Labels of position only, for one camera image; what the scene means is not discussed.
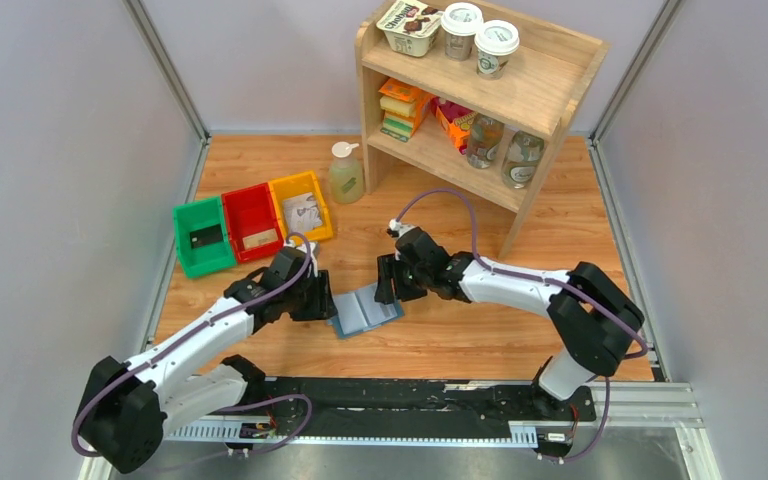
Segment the blue leather card holder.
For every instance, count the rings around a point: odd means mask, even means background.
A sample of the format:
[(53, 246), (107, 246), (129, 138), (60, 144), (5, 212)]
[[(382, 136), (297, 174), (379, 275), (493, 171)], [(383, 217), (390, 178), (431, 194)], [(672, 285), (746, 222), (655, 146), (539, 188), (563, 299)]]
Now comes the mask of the blue leather card holder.
[(339, 339), (347, 339), (395, 321), (404, 316), (400, 303), (379, 303), (374, 299), (377, 284), (334, 297), (337, 314), (326, 323)]

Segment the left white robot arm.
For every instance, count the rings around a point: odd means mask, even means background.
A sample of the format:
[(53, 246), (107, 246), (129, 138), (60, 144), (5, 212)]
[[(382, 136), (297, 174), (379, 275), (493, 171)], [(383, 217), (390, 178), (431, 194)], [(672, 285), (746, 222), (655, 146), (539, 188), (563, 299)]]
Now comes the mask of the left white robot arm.
[(166, 341), (124, 361), (99, 360), (73, 420), (73, 449), (131, 473), (168, 434), (209, 413), (259, 411), (266, 399), (257, 381), (261, 372), (242, 357), (229, 357), (204, 375), (196, 372), (283, 315), (294, 321), (335, 316), (329, 274), (318, 267), (317, 250), (315, 242), (286, 242), (269, 266), (233, 282)]

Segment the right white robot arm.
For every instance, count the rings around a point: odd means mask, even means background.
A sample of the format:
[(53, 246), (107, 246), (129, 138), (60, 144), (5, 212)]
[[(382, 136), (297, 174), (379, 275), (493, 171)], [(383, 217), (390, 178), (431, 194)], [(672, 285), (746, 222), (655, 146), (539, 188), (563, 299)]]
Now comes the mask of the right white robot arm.
[(641, 338), (643, 312), (592, 263), (533, 270), (473, 252), (450, 254), (420, 227), (396, 220), (387, 232), (395, 251), (377, 259), (377, 302), (408, 302), (434, 293), (443, 300), (498, 304), (551, 321), (563, 347), (538, 371), (530, 392), (532, 408), (543, 418), (558, 417), (591, 379), (613, 376)]

